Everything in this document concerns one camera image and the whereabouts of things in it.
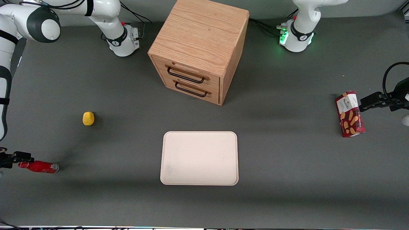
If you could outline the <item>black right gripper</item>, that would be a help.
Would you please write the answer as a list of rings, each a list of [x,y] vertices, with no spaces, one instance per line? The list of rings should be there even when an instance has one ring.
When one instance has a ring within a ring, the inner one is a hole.
[[[26,152],[14,152],[8,154],[5,151],[0,153],[0,168],[12,169],[13,163],[32,163],[34,158],[30,153]]]

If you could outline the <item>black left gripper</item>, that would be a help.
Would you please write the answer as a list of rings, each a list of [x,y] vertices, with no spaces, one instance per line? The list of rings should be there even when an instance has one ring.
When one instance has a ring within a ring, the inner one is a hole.
[[[384,101],[383,93],[375,92],[361,99],[361,105],[359,106],[360,112],[367,111],[375,108],[390,108],[390,111],[396,111],[399,109],[408,110],[408,93],[409,93],[409,78],[398,82],[394,90],[387,93],[386,78],[383,79],[383,93],[386,97]]]

